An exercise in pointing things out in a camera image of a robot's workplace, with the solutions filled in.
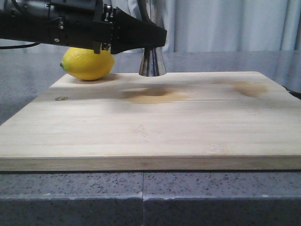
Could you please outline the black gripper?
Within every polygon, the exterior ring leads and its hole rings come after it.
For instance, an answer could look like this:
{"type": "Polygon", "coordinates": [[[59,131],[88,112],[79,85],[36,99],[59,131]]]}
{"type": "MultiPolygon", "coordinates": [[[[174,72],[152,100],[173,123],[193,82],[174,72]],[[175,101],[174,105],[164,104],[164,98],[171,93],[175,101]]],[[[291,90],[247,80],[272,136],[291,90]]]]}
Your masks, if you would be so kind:
{"type": "Polygon", "coordinates": [[[165,45],[167,30],[150,23],[146,0],[137,0],[141,20],[102,0],[51,0],[49,15],[58,16],[60,44],[118,54],[165,45]]]}

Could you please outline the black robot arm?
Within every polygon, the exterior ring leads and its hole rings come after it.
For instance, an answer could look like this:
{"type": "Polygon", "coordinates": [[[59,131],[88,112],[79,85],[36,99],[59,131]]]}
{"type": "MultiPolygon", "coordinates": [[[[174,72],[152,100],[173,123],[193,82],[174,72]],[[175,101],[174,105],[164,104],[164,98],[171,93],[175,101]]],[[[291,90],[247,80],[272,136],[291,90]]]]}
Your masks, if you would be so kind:
{"type": "Polygon", "coordinates": [[[2,0],[0,37],[118,54],[164,46],[167,31],[101,0],[2,0]]]}

